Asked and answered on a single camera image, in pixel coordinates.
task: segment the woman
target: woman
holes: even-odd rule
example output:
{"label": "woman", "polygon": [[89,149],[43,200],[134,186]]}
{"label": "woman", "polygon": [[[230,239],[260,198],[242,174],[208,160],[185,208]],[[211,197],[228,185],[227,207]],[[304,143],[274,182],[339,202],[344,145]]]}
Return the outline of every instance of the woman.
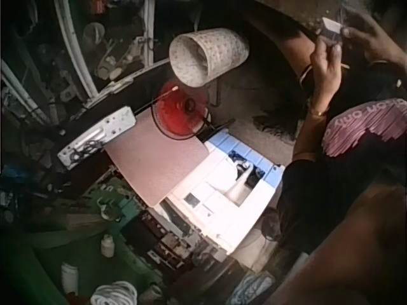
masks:
{"label": "woman", "polygon": [[312,92],[277,210],[283,243],[313,254],[267,304],[406,301],[407,54],[370,16],[346,10],[365,30],[343,28],[344,45],[363,48],[368,68],[344,68],[340,44],[276,31],[260,4],[241,10]]}

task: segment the red fan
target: red fan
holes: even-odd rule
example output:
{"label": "red fan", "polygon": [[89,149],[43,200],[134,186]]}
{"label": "red fan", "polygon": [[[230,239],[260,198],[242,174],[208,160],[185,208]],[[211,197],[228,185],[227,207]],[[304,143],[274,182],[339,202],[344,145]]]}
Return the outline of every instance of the red fan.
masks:
{"label": "red fan", "polygon": [[153,118],[158,129],[169,138],[186,140],[199,133],[204,125],[210,125],[205,88],[187,88],[171,79],[162,86],[157,99],[151,107]]}

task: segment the bracelet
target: bracelet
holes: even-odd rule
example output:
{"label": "bracelet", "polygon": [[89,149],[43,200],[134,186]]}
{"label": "bracelet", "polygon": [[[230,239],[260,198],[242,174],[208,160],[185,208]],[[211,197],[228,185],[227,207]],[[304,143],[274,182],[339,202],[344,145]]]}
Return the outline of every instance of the bracelet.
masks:
{"label": "bracelet", "polygon": [[326,113],[328,112],[328,110],[329,110],[329,107],[325,111],[319,112],[319,111],[316,111],[314,109],[314,107],[310,106],[310,112],[313,116],[320,116],[320,117],[326,116]]}

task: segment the hand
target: hand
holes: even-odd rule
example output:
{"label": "hand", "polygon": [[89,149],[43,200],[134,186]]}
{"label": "hand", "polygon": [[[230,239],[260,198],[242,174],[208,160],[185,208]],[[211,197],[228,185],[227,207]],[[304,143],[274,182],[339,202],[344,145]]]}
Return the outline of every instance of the hand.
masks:
{"label": "hand", "polygon": [[342,79],[341,71],[342,48],[339,44],[328,48],[322,37],[315,43],[315,51],[311,54],[314,70],[313,107],[318,112],[328,109],[329,103],[339,90]]}
{"label": "hand", "polygon": [[386,60],[393,64],[404,66],[407,55],[372,17],[348,6],[344,6],[344,8],[350,15],[361,20],[367,28],[366,32],[353,27],[344,27],[341,30],[343,36],[364,47],[367,60],[370,62]]}

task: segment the small white bottle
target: small white bottle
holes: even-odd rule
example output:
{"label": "small white bottle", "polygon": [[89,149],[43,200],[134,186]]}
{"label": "small white bottle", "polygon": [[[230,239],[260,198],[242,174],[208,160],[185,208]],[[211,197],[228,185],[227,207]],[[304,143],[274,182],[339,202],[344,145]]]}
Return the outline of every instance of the small white bottle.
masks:
{"label": "small white bottle", "polygon": [[100,252],[104,257],[110,258],[114,255],[114,241],[111,235],[105,234],[100,243]]}

